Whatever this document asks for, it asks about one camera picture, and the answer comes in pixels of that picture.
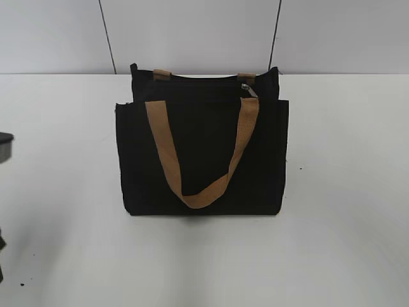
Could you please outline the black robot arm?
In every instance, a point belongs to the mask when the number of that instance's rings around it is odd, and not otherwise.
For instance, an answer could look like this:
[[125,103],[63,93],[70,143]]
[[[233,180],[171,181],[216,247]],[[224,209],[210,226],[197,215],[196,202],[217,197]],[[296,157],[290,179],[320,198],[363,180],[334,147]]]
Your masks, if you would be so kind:
[[[14,140],[13,134],[1,132],[0,133],[0,162],[1,164],[6,162],[12,156],[12,142]],[[5,248],[6,242],[1,235],[1,244],[0,244],[1,251]],[[3,271],[1,268],[1,283],[3,281]]]

